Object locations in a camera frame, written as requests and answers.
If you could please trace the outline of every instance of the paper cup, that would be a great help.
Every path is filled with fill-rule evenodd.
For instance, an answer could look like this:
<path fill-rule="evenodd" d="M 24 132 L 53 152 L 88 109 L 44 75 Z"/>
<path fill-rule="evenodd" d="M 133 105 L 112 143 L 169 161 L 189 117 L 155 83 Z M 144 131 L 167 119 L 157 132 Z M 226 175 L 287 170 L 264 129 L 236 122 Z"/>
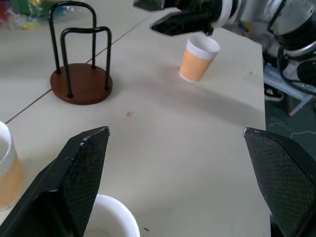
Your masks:
<path fill-rule="evenodd" d="M 183 55 L 180 76 L 190 82 L 201 80 L 220 49 L 219 44 L 210 37 L 202 34 L 190 37 Z"/>
<path fill-rule="evenodd" d="M 118 200 L 97 195 L 83 237 L 139 237 L 132 213 Z"/>
<path fill-rule="evenodd" d="M 0 210 L 9 207 L 21 192 L 24 174 L 9 128 L 0 122 Z"/>

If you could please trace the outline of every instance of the white table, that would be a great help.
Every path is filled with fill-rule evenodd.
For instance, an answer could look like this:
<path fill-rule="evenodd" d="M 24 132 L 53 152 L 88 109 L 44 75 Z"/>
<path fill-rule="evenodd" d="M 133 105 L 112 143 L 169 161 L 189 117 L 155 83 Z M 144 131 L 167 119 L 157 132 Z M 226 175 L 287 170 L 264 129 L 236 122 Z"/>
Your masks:
<path fill-rule="evenodd" d="M 149 13 L 133 8 L 130 0 L 85 0 L 97 15 L 97 25 L 107 26 L 113 42 L 120 39 Z M 85 8 L 69 17 L 55 17 L 56 39 L 67 27 L 92 27 L 92 16 Z M 92 57 L 92 36 L 69 34 L 66 37 L 69 63 L 85 63 Z M 96 52 L 107 47 L 106 33 L 97 35 Z M 56 70 L 49 26 L 32 31 L 0 29 L 0 120 L 7 122 L 50 90 L 50 76 Z M 63 65 L 59 48 L 60 63 Z"/>
<path fill-rule="evenodd" d="M 108 125 L 99 193 L 122 201 L 143 237 L 269 237 L 270 212 L 242 137 L 245 126 L 265 128 L 260 45 L 216 30 L 222 50 L 191 84 L 178 75 L 187 36 L 156 34 L 154 20 L 114 44 L 107 100 L 76 106 L 50 92 L 8 124 L 25 186 L 70 137 Z M 105 67 L 105 53 L 97 64 Z"/>

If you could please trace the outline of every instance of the black cable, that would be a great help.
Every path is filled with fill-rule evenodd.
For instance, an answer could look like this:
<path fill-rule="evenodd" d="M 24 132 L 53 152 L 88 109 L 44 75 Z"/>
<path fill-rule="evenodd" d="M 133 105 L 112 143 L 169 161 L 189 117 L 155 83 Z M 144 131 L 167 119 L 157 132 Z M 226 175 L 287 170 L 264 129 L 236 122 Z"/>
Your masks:
<path fill-rule="evenodd" d="M 269 24 L 268 24 L 268 28 L 267 28 L 268 32 L 272 32 L 272 31 L 271 31 L 271 27 L 272 27 L 272 25 L 275 23 L 277 17 L 280 15 L 282 9 L 283 9 L 284 6 L 285 6 L 285 3 L 286 3 L 286 0 L 282 0 L 280 6 L 278 6 L 278 8 L 277 8 L 277 10 L 276 10 L 276 13 L 273 15 L 271 21 L 270 21 Z"/>
<path fill-rule="evenodd" d="M 276 64 L 277 64 L 277 70 L 278 70 L 278 73 L 280 74 L 280 76 L 282 77 L 282 79 L 288 84 L 290 85 L 291 87 L 305 93 L 305 94 L 309 94 L 309 95 L 314 95 L 316 96 L 316 92 L 312 92 L 312 91 L 308 91 L 308 90 L 304 90 L 302 88 L 300 88 L 299 86 L 293 84 L 291 81 L 292 80 L 289 80 L 288 78 L 286 78 L 286 76 L 283 74 L 283 69 L 281 69 L 281 57 L 284 57 L 284 48 L 283 47 L 280 47 L 277 51 L 277 57 L 276 57 Z"/>

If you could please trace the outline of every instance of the wooden base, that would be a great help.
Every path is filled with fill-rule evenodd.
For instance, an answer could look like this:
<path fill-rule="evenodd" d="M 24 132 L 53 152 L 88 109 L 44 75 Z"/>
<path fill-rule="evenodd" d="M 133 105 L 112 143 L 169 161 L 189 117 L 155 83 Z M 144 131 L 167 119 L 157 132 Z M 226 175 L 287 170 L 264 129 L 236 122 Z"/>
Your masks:
<path fill-rule="evenodd" d="M 112 92 L 113 81 L 109 78 L 109 90 L 104 89 L 106 72 L 99 67 L 91 68 L 90 64 L 74 63 L 69 65 L 73 97 L 67 97 L 66 74 L 61 67 L 61 74 L 54 72 L 50 84 L 55 95 L 68 103 L 91 105 L 105 100 Z"/>

